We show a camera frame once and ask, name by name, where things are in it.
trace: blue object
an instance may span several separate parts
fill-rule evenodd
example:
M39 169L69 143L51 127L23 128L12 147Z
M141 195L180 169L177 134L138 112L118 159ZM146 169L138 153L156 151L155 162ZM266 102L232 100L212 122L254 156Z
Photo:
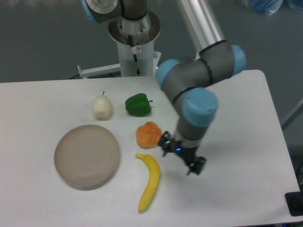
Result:
M272 15L279 10L283 0L242 0L242 3L255 12Z
M217 108L216 96L202 87L190 90L182 103L183 115L196 127L209 126Z
M172 68L174 68L176 65L180 64L180 62L176 59L169 59L165 62L163 62L157 70L156 73L156 79L159 84L159 86L162 88L163 82L168 75L169 71L171 71Z
M303 13L303 0L287 0L287 3L293 10Z
M94 19L94 17L92 16L87 4L86 4L86 0L81 0L82 2L82 5L83 5L83 8L86 12L86 15L88 16L89 18L89 21L92 23L92 24L97 24L98 22Z
M235 58L232 72L232 76L234 76L246 69L247 59L245 52L241 49L240 46L232 45L231 48Z

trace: yellow banana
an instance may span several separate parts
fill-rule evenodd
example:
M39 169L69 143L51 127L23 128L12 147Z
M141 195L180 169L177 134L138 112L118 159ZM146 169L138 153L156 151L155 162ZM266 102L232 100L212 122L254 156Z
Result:
M150 178L140 198L138 206L138 211L143 212L149 207L156 193L160 177L160 167L157 160L151 155L137 153L136 158L141 159L150 171Z

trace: beige plate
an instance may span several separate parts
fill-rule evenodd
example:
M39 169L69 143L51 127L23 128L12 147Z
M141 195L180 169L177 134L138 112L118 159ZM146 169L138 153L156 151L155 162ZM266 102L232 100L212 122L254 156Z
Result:
M114 135L97 125L83 125L59 141L54 162L59 175L72 187L93 190L114 173L120 148Z

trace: toy fruit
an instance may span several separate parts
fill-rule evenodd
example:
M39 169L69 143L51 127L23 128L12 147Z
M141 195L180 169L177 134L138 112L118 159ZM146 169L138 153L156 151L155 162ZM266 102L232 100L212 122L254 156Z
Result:
M160 167L157 160L151 155L143 155L137 153L136 158L141 159L147 165L150 171L150 178L140 198L139 206L138 206L138 211L143 212L149 207L156 193L159 178L160 178Z
M141 148L154 148L162 135L162 130L155 122L147 122L136 131L137 144Z
M143 117L152 111L150 102L152 100L148 101L146 94L139 93L125 101L125 108L130 115Z
M93 102L93 113L98 120L103 120L108 118L112 111L113 105L110 99L104 95L98 96Z

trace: silver metal pole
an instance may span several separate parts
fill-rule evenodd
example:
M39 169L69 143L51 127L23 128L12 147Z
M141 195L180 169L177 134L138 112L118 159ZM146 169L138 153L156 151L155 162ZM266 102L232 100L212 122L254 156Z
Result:
M224 40L207 0L178 0L177 2L198 52Z

